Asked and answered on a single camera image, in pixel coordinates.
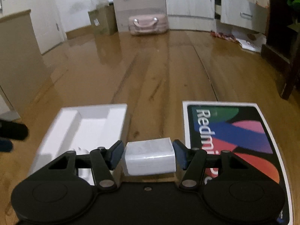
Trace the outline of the white charger with prongs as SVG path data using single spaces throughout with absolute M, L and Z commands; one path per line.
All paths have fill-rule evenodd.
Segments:
M 125 176 L 148 176 L 176 171 L 176 155 L 170 138 L 127 143 L 121 163 Z

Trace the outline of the Redmi Pad SE box lid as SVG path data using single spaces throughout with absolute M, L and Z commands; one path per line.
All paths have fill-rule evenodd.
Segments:
M 203 184 L 190 204 L 200 224 L 292 224 L 279 148 L 258 105 L 183 102 L 184 145 L 207 152 Z

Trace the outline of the white open box tray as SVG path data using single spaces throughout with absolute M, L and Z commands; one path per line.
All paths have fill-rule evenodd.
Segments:
M 125 141 L 129 119 L 127 104 L 61 108 L 36 152 L 28 175 L 66 151 L 87 155 L 98 147 L 109 149 L 116 141 Z

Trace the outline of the black sock foot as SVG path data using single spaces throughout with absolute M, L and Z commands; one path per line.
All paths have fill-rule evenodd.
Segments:
M 11 140 L 24 141 L 29 135 L 29 129 L 22 123 L 1 119 L 0 124 L 1 152 L 11 152 L 13 150 Z

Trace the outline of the white drawer cabinet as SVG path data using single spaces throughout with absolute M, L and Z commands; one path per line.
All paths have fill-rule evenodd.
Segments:
M 28 123 L 36 116 L 37 97 L 48 84 L 34 33 L 31 11 L 1 17 L 1 118 Z

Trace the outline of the red patterned wrapper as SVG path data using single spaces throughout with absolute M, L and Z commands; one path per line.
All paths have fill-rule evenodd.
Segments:
M 210 31 L 210 35 L 214 38 L 219 38 L 219 39 L 223 39 L 223 40 L 230 41 L 233 43 L 238 43 L 238 40 L 232 34 L 218 33 L 215 31 Z

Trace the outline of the white papers on floor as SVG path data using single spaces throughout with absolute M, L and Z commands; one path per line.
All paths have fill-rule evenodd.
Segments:
M 262 45 L 266 43 L 266 36 L 262 33 L 239 33 L 234 35 L 243 50 L 261 53 Z

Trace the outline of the dark wooden furniture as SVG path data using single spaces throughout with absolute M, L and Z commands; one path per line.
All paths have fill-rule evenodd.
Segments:
M 269 0 L 266 43 L 261 55 L 284 74 L 279 95 L 288 100 L 299 83 L 299 0 Z

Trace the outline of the pink suitcase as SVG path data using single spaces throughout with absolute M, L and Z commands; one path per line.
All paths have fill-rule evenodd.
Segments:
M 169 30 L 168 18 L 165 14 L 131 16 L 128 26 L 131 35 L 134 36 L 163 34 Z

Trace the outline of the brown cardboard box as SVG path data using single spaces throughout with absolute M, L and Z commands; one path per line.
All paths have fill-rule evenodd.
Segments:
M 116 14 L 113 3 L 88 11 L 88 15 L 93 34 L 110 36 L 117 32 Z

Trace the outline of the white door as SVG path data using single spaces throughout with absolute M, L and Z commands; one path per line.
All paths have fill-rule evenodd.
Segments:
M 34 34 L 41 54 L 63 42 L 54 0 L 1 0 L 1 15 L 30 10 Z

